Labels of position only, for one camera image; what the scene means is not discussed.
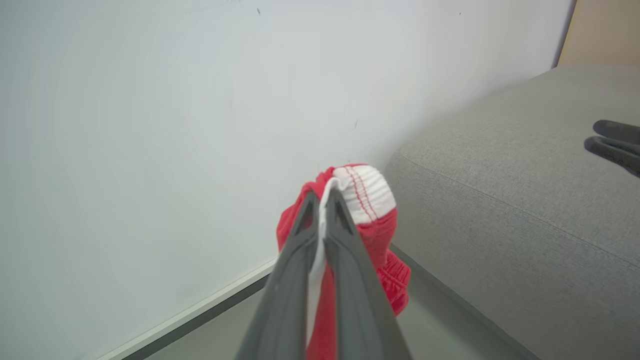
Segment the red and white shorts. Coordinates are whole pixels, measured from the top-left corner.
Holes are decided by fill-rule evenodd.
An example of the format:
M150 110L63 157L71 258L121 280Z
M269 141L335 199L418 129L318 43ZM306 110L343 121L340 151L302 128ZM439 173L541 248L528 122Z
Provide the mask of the red and white shorts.
M295 203L279 218L278 248L285 246L306 195L313 192L324 198L331 188L342 192L391 309L399 315L409 304L411 269L389 248L397 228L397 205L386 179L375 167L329 167L314 181L305 183ZM306 331L306 360L336 360L336 299L331 269L326 266L322 281L311 280L309 287L318 302L314 317L307 321L313 328Z

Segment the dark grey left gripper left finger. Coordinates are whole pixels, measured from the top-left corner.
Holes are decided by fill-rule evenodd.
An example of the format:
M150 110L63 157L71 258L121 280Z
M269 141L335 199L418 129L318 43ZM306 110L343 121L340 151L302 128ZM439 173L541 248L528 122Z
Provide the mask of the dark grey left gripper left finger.
M310 275L319 248L319 198L306 194L235 360L306 360Z

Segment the grey fabric sofa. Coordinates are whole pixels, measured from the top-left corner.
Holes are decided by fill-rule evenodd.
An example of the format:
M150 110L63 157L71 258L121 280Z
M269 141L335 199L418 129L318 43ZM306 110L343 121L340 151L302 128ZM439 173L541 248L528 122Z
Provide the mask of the grey fabric sofa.
M640 360L640 177L585 149L599 120L640 126L640 68L554 68L384 171L400 255L535 360Z

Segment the white mobile partition board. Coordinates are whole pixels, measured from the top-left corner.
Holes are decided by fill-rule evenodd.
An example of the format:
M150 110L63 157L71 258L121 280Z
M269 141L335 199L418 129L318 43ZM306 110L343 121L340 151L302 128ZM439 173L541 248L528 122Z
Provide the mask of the white mobile partition board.
M97 360L331 166L554 64L573 0L0 0L0 360Z

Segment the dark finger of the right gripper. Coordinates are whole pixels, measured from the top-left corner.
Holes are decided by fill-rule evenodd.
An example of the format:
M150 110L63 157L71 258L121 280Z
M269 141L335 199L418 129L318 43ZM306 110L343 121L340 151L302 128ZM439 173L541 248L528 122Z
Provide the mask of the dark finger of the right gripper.
M593 137L593 146L604 144L604 140L620 141L640 146L640 126L611 120L598 120L593 130L601 137Z
M624 168L640 178L640 143L603 136L591 136L583 142L585 150Z

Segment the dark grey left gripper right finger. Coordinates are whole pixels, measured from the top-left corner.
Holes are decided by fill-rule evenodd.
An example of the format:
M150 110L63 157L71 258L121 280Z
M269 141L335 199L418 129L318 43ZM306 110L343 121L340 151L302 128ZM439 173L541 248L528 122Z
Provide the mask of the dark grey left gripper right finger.
M342 193L326 205L327 262L334 276L336 360L413 360Z

